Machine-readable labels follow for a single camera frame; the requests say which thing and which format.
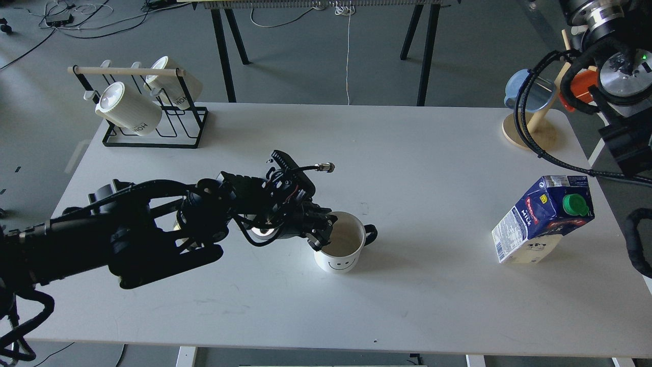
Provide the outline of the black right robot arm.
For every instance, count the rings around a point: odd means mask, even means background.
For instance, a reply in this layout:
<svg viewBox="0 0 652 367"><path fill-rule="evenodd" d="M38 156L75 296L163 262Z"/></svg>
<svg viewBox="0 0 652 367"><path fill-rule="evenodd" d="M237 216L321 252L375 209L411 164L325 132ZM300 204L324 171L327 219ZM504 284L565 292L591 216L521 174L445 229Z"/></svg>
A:
<svg viewBox="0 0 652 367"><path fill-rule="evenodd" d="M533 153L548 162L603 179L650 186L650 1L560 1L570 27L584 30L578 44L554 49L526 76L517 90L513 119L515 132ZM557 90L567 104L587 115L603 114L601 139L620 171L607 172L569 165L532 137L526 121L535 79L554 61L563 61Z"/></svg>

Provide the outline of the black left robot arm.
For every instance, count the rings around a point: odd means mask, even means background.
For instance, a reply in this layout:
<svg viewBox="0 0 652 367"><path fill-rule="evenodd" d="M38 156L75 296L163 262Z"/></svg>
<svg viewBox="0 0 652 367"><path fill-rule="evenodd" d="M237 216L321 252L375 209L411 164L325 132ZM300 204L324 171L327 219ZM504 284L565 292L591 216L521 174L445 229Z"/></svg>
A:
<svg viewBox="0 0 652 367"><path fill-rule="evenodd" d="M54 311L36 289L52 281L108 267L124 290L219 260L231 222L253 246L307 239L314 251L331 241L336 216L313 202L308 170L331 173L333 163L300 166L275 149L263 177L221 172L185 184L114 179L91 193L85 207L23 230L2 231L2 365L35 360L26 335Z"/></svg>

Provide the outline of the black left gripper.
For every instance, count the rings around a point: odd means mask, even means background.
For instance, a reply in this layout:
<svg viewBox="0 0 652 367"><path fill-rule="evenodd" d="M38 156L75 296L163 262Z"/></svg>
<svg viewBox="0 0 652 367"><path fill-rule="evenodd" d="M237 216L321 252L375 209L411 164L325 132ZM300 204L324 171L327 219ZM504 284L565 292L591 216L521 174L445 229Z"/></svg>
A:
<svg viewBox="0 0 652 367"><path fill-rule="evenodd" d="M263 177L219 174L221 188L230 195L228 215L254 246L300 237L314 251L322 251L331 243L332 230L326 229L338 218L330 208L314 203L316 186L307 171L331 173L335 164L300 166L279 149L272 151L267 163Z"/></svg>

